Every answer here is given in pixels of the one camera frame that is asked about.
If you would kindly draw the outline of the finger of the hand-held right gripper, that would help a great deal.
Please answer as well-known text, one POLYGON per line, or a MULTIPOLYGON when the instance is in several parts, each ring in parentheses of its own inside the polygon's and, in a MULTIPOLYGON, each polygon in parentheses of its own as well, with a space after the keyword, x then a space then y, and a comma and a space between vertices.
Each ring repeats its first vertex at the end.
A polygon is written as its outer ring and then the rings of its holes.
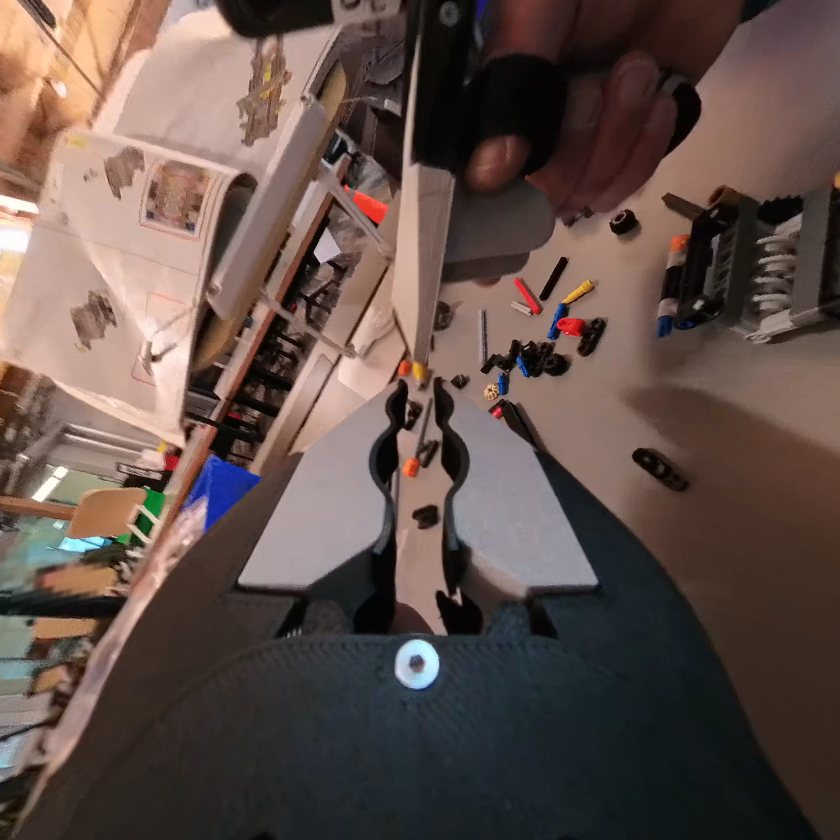
POLYGON ((405 106, 402 190, 398 214, 392 305, 411 362, 427 365, 445 262, 455 177, 420 163, 414 152, 422 80, 422 34, 414 52, 405 106))

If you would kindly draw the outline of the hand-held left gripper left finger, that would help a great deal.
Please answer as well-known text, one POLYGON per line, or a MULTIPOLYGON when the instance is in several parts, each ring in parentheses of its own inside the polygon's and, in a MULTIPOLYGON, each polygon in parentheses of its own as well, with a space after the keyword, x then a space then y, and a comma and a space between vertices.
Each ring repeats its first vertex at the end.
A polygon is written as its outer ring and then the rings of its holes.
POLYGON ((408 388, 403 380, 321 436, 299 459, 238 586, 335 602, 353 630, 386 634, 396 608, 396 505, 408 388))

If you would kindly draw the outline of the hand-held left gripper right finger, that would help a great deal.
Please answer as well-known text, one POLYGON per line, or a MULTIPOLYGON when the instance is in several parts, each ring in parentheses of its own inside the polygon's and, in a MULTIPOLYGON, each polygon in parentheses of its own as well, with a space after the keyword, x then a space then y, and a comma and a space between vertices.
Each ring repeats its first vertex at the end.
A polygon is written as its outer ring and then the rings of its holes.
POLYGON ((448 634, 481 634, 511 603, 530 607, 599 588, 541 452, 438 377, 434 417, 448 478, 440 508, 448 634))

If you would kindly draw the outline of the dark grey lego axle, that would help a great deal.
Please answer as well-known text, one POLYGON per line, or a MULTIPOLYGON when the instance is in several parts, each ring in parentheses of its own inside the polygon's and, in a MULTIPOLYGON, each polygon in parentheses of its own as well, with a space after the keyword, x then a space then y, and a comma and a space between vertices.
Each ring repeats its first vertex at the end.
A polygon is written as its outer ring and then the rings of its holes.
POLYGON ((431 396, 427 401, 426 407, 423 411, 422 425, 417 438, 415 451, 415 460, 417 462, 418 468, 420 468, 423 465, 424 459, 427 455, 427 451, 430 449, 431 444, 433 443, 433 441, 429 438, 428 434, 429 426, 434 418, 434 403, 434 397, 431 396))

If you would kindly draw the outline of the black three-hole lego beam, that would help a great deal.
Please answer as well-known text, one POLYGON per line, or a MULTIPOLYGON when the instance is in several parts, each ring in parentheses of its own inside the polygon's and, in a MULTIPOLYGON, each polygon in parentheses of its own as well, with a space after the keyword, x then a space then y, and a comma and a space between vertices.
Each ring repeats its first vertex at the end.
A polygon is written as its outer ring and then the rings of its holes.
POLYGON ((669 490, 682 492, 690 487, 688 479, 653 449, 635 449, 632 453, 632 460, 638 467, 669 490))

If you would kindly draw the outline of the partly built lego engine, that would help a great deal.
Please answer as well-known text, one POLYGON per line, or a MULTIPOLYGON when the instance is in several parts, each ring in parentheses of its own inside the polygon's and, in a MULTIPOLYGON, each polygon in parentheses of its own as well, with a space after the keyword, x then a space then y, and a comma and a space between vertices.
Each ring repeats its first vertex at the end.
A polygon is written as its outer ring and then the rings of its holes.
POLYGON ((839 176, 766 202, 728 186, 671 240, 657 336, 709 323, 754 344, 839 316, 839 176))

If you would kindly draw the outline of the lego instruction booklet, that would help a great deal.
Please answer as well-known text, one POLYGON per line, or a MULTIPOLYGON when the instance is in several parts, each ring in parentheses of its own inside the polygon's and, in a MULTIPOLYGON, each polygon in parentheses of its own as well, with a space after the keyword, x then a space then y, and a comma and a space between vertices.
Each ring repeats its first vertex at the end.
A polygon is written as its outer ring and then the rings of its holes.
POLYGON ((335 26, 242 38, 209 9, 131 59, 111 121, 56 142, 2 360, 181 444, 211 272, 339 39, 335 26))

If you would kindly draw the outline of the person's right hand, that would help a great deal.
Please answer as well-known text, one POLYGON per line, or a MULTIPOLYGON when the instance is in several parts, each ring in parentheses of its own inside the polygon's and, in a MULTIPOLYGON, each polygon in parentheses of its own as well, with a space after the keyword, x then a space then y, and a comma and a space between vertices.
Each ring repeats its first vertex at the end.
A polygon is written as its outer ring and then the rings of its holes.
POLYGON ((530 55, 596 70, 570 80, 560 137, 530 180, 567 223, 606 214, 665 157, 677 106, 657 89, 671 69, 696 84, 742 21, 740 1, 495 2, 484 58, 530 55))

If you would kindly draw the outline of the blue storage bin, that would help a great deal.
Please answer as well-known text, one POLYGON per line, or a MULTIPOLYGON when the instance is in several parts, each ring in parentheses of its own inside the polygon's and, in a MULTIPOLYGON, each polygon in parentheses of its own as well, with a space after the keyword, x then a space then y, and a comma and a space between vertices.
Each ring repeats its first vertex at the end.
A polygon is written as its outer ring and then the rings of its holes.
POLYGON ((183 511, 194 533, 201 536, 260 483, 246 468, 210 455, 192 484, 183 511))

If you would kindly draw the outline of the clear plastic bag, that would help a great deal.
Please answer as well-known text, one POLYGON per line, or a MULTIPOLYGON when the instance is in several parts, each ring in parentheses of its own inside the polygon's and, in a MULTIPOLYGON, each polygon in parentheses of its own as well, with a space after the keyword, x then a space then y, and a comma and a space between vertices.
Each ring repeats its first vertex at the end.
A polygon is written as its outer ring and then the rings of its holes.
POLYGON ((133 577, 128 600, 101 641, 92 649, 85 672, 70 697, 64 715, 47 738, 47 762, 13 824, 11 838, 16 838, 48 784, 81 741, 132 631, 174 567, 203 536, 206 518, 207 504, 204 501, 185 507, 167 528, 158 532, 153 544, 145 551, 140 568, 133 577))

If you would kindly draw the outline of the dark shelving rack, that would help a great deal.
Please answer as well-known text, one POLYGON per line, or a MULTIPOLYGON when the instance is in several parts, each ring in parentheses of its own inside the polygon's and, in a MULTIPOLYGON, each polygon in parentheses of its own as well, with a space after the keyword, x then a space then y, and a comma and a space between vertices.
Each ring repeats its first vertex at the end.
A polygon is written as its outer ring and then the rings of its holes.
POLYGON ((340 299, 347 271, 330 260, 301 269, 281 302, 282 312, 258 299, 236 335, 235 351, 195 374, 187 393, 185 437, 207 427, 211 454, 235 466, 249 466, 316 347, 314 332, 325 329, 340 299))

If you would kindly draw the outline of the tan chair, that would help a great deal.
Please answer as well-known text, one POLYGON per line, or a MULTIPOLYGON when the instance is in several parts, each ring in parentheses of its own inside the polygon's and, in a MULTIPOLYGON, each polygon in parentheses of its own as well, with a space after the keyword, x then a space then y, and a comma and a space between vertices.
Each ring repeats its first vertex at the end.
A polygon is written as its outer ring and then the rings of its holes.
POLYGON ((69 539, 114 539, 131 532, 147 491, 142 488, 90 490, 76 505, 66 536, 69 539))

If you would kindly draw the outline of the wooden cabinet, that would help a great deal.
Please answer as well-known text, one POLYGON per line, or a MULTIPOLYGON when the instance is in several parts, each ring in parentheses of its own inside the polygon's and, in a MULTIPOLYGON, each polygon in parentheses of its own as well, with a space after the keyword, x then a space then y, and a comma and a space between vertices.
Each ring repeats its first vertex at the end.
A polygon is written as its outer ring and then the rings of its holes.
POLYGON ((89 123, 128 59, 153 45, 170 5, 2 2, 2 134, 89 123))

